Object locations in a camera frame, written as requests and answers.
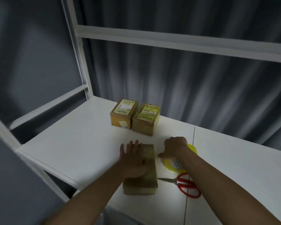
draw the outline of person's right arm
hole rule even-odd
[[[181,163],[222,224],[281,225],[281,222],[245,189],[191,151],[184,137],[165,140],[165,152],[158,157],[176,158]]]

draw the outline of red scissors handle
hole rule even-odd
[[[187,179],[184,179],[184,178],[181,178],[181,176],[183,176],[183,175],[187,175],[187,173],[182,173],[182,174],[180,174],[180,175],[177,176],[177,181],[186,183],[186,185],[185,185],[185,184],[181,184],[181,183],[178,183],[178,184],[177,184],[177,186],[178,186],[178,188],[180,189],[180,191],[181,191],[184,195],[186,195],[186,196],[188,196],[188,197],[190,197],[190,198],[199,198],[199,197],[201,196],[201,191],[200,191],[199,188],[196,186],[195,182],[190,181],[190,180],[187,180]],[[196,196],[190,195],[190,194],[188,194],[187,192],[185,192],[182,188],[186,188],[187,190],[188,190],[188,189],[197,189],[199,193],[198,193],[198,195],[196,195]]]

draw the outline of small package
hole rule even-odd
[[[143,155],[150,169],[141,177],[126,178],[123,182],[123,190],[126,195],[153,195],[156,193],[157,173],[155,167],[154,145],[143,145]]]
[[[138,102],[121,99],[110,112],[111,124],[131,129],[132,117],[138,109]]]
[[[160,107],[143,103],[132,118],[132,130],[153,136],[160,117]]]

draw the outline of person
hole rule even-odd
[[[245,189],[189,150],[184,137],[171,137],[164,145],[165,151],[158,157],[182,164],[222,224],[281,224]],[[142,148],[138,140],[135,144],[130,141],[125,152],[122,144],[119,160],[43,224],[94,224],[124,179],[142,176],[148,170]]]

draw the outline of person's left arm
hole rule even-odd
[[[93,183],[68,201],[56,214],[43,224],[93,224],[109,199],[126,178],[142,176],[148,170],[143,162],[143,146],[138,140],[130,141],[126,153],[124,144],[120,147],[119,160]]]

